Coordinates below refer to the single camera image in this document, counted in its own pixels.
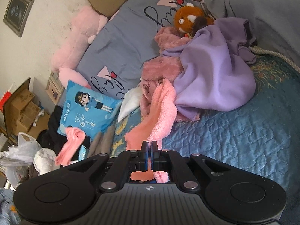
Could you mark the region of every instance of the pink sock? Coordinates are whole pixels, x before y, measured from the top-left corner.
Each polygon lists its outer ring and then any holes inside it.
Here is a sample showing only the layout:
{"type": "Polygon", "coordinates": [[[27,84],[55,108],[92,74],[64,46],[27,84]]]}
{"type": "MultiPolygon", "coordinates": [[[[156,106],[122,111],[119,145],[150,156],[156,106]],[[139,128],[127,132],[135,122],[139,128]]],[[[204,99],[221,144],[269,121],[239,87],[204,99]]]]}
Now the pink sock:
{"type": "Polygon", "coordinates": [[[64,167],[70,164],[72,157],[86,137],[85,132],[80,128],[66,128],[66,135],[68,142],[64,144],[55,159],[56,165],[63,165],[64,167]]]}

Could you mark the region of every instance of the rope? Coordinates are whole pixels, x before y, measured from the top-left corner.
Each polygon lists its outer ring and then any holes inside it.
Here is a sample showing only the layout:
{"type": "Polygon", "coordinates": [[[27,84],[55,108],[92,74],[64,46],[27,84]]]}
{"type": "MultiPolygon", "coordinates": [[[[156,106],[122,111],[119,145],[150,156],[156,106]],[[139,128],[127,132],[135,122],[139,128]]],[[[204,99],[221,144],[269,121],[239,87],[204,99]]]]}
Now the rope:
{"type": "Polygon", "coordinates": [[[254,46],[254,47],[249,46],[249,49],[254,54],[268,54],[268,55],[279,57],[279,58],[283,59],[284,61],[286,61],[289,65],[291,65],[298,73],[300,73],[300,67],[297,64],[295,64],[291,59],[282,55],[279,52],[268,51],[268,50],[262,49],[258,46],[254,46]]]}

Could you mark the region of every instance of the pink triangle print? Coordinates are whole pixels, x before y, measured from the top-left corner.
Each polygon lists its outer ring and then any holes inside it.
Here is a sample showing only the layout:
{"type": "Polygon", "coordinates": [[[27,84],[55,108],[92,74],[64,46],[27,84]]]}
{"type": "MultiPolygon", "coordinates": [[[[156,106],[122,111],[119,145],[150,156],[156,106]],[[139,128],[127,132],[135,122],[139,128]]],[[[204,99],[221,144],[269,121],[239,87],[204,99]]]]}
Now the pink triangle print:
{"type": "Polygon", "coordinates": [[[110,73],[106,66],[104,66],[104,68],[101,69],[100,72],[97,74],[98,77],[101,77],[101,78],[104,78],[107,80],[111,80],[111,78],[108,75],[110,75],[110,73]]]}
{"type": "Polygon", "coordinates": [[[175,3],[169,3],[169,2],[175,2],[175,0],[159,0],[157,5],[160,6],[169,6],[169,7],[177,7],[177,4],[175,3]]]}

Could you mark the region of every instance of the plush ear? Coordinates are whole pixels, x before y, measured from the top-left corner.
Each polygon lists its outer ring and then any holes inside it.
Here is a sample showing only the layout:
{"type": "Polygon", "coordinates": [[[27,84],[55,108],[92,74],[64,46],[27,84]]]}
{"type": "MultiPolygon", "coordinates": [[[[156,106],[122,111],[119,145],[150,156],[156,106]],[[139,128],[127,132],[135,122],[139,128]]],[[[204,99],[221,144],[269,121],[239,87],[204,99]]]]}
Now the plush ear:
{"type": "Polygon", "coordinates": [[[92,35],[88,38],[88,43],[89,44],[92,44],[92,42],[95,40],[96,36],[95,35],[92,35]]]}
{"type": "Polygon", "coordinates": [[[187,3],[187,7],[194,7],[194,5],[190,2],[187,3]]]}
{"type": "Polygon", "coordinates": [[[195,22],[195,19],[196,19],[197,17],[195,16],[195,15],[188,15],[187,16],[187,19],[189,20],[189,21],[191,21],[192,23],[194,23],[195,22]]]}

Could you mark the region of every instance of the purple blanket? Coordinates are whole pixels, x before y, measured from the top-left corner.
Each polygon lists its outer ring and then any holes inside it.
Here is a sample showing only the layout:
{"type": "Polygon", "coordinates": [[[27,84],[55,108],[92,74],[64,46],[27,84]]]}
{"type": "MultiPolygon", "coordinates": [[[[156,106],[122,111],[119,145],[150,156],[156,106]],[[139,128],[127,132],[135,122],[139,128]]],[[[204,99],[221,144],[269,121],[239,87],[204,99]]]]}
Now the purple blanket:
{"type": "Polygon", "coordinates": [[[255,92],[247,64],[256,57],[247,46],[255,40],[246,19],[221,18],[200,29],[187,44],[162,52],[180,57],[184,71],[175,79],[175,105],[192,121],[199,109],[231,111],[247,103],[255,92]]]}

